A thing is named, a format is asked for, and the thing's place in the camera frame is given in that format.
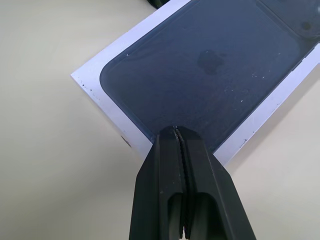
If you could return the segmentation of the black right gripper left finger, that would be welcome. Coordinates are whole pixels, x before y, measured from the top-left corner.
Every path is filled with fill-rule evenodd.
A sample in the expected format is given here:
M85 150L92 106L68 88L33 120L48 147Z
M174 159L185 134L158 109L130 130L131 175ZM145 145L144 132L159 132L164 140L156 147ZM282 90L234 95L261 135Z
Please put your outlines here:
M186 184L174 127L155 138L135 180L129 239L179 240L183 236Z

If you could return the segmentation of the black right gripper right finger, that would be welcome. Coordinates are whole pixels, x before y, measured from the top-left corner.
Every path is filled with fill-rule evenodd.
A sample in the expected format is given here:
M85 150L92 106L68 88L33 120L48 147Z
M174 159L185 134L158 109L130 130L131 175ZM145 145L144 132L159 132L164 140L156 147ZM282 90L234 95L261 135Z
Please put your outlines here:
M254 240L233 180L193 130L177 127L187 187L184 234L188 240Z

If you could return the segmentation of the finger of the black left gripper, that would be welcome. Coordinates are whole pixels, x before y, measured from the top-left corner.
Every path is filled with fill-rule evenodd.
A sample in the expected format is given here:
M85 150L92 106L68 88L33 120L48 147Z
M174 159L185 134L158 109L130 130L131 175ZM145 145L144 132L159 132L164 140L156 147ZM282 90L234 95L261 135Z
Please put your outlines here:
M154 8L160 8L170 0L147 0L147 2Z

